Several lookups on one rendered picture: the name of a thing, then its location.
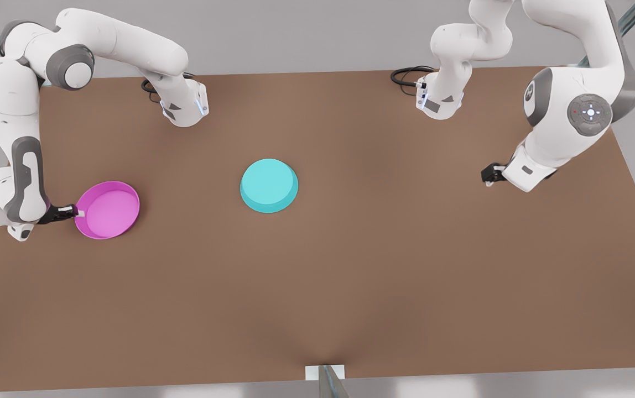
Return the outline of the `pink plate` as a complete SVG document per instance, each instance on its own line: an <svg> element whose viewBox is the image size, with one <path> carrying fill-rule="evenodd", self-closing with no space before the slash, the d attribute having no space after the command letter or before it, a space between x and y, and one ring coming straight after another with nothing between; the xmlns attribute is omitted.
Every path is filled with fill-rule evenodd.
<svg viewBox="0 0 635 398"><path fill-rule="evenodd" d="M75 217L79 232L92 239L111 239L127 232L138 219L138 192L120 181L105 181L89 188L79 198L77 209L84 217Z"/></svg>

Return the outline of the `blue plate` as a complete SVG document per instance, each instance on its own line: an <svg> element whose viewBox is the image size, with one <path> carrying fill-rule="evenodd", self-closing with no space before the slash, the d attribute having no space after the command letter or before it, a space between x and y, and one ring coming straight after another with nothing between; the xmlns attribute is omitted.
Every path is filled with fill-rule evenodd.
<svg viewBox="0 0 635 398"><path fill-rule="evenodd" d="M290 206L298 194L292 167L277 159L255 161L240 179L244 204L259 213L275 213Z"/></svg>

